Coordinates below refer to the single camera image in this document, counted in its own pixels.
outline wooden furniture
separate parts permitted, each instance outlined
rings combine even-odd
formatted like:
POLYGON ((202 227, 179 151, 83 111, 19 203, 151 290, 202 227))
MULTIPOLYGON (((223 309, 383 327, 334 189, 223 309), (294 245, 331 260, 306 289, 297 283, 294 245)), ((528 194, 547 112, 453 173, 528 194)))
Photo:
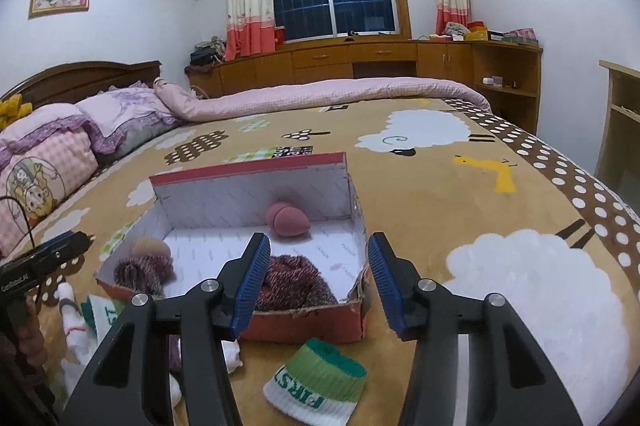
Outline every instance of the wooden furniture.
POLYGON ((498 116, 536 133, 542 49, 507 42, 362 40, 319 43, 239 58, 190 77, 210 98, 276 85, 336 78, 401 77, 449 79, 481 92, 498 116), (502 76, 505 87, 482 85, 502 76), (517 88, 511 88, 513 82, 517 88))
POLYGON ((34 107, 47 103, 76 103, 110 86, 128 87, 142 81, 151 86, 160 76, 160 62, 125 64, 111 61, 65 63, 31 76, 2 95, 5 100, 22 94, 24 101, 34 107))
POLYGON ((596 177, 640 212, 640 72, 600 65, 609 69, 609 101, 596 177))

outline open cardboard box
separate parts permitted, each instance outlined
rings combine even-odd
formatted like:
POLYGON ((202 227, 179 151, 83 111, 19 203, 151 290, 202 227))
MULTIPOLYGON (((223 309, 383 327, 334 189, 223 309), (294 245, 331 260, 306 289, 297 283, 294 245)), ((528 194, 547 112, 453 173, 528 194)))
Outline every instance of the open cardboard box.
POLYGON ((242 338, 278 343, 303 343, 314 336, 330 343, 364 338, 370 306, 367 234, 344 153, 223 164, 150 180, 158 199, 95 273, 110 297, 133 296, 116 285, 113 270, 142 236, 162 239, 171 248, 176 279, 164 293, 174 297, 215 278, 261 231, 269 237, 272 256, 307 257, 338 305, 255 311, 242 338), (291 202, 308 216, 309 233, 286 239, 268 228, 264 214, 278 201, 291 202))

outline bed headboard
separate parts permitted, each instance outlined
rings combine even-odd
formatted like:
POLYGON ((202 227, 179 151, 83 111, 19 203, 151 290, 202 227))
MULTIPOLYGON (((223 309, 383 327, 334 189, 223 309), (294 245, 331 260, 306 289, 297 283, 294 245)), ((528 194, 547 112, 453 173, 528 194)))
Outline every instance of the bed headboard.
POLYGON ((2 99, 20 93, 24 101, 32 102, 34 107, 46 103, 76 103, 111 85, 121 88, 142 81, 151 86, 158 76, 159 61, 132 65, 111 61, 65 63, 31 76, 4 94, 2 99))

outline silver bolt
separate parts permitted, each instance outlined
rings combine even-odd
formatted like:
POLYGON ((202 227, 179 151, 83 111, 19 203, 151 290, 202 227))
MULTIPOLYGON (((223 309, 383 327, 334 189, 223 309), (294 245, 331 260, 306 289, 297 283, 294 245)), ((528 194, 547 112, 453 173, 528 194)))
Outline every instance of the silver bolt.
POLYGON ((209 278, 208 280, 205 280, 204 282, 202 282, 200 284, 200 288, 204 292, 217 291, 218 287, 220 287, 220 284, 219 284, 218 280, 214 280, 213 278, 209 278))
POLYGON ((425 292, 432 292, 436 290, 438 284, 434 282, 431 278, 422 278, 418 280, 418 289, 425 292))
POLYGON ((133 298, 131 298, 131 303, 136 307, 142 307, 143 305, 146 305, 146 302, 148 301, 149 301, 148 295, 144 294, 143 292, 140 292, 136 294, 133 298))
POLYGON ((489 295, 489 303, 494 307, 502 307, 505 303, 507 303, 507 300, 502 294, 494 292, 493 294, 489 295))

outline tan blanket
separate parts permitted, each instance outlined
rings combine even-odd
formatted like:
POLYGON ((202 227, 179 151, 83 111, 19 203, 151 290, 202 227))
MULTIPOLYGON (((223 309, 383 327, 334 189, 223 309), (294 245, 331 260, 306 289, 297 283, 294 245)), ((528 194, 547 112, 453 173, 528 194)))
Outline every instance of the tan blanket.
MULTIPOLYGON (((585 425, 597 424, 640 362, 640 225, 568 159, 468 102, 378 100, 183 127, 90 181, 36 229, 36 241, 69 228, 96 235, 79 273, 71 274, 76 265, 60 274, 79 300, 102 294, 93 278, 101 249, 152 204, 150 175, 331 151, 347 152, 367 231, 384 231, 398 256, 453 292, 502 292, 585 425)), ((40 319, 48 367, 57 370, 66 351, 57 308, 45 307, 40 319)), ((248 426, 296 424, 262 396, 296 348, 242 343, 244 367, 231 379, 248 426)), ((350 424, 396 424, 414 346, 388 329, 379 300, 367 338, 341 350, 369 372, 350 424)))

